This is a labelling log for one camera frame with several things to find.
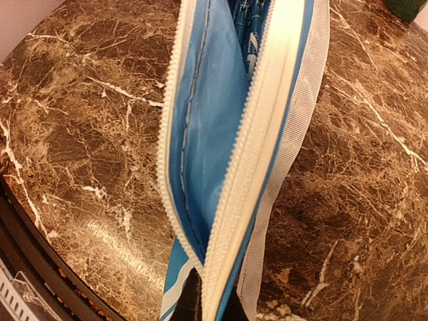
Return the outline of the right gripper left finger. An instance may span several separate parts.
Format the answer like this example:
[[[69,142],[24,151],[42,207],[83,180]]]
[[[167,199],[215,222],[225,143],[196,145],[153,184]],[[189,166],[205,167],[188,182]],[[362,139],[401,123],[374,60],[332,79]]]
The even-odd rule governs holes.
[[[193,268],[185,282],[170,321],[202,321],[201,286],[200,275]]]

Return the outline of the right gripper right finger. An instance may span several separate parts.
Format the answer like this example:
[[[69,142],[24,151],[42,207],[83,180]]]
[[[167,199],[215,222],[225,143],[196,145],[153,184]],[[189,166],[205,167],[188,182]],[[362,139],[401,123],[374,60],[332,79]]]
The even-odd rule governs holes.
[[[239,296],[237,295],[236,287],[231,291],[227,306],[224,310],[222,321],[248,321]]]

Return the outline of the blue racket bag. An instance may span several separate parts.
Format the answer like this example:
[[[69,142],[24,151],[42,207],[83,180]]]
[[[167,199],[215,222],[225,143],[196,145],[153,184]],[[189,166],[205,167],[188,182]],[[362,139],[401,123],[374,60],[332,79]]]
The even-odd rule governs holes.
[[[167,74],[157,177],[175,232],[161,320],[190,271],[202,320],[231,291],[256,315],[272,207],[307,133],[330,39],[328,1],[270,1],[252,79],[228,1],[183,1]]]

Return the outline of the blue badminton racket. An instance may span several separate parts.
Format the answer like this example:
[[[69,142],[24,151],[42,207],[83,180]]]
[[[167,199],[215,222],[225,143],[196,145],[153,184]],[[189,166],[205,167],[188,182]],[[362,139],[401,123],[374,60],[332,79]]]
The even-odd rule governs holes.
[[[238,0],[228,1],[228,4],[231,10],[237,38],[241,45],[245,71],[250,80],[253,77],[257,63],[263,22],[270,1]]]

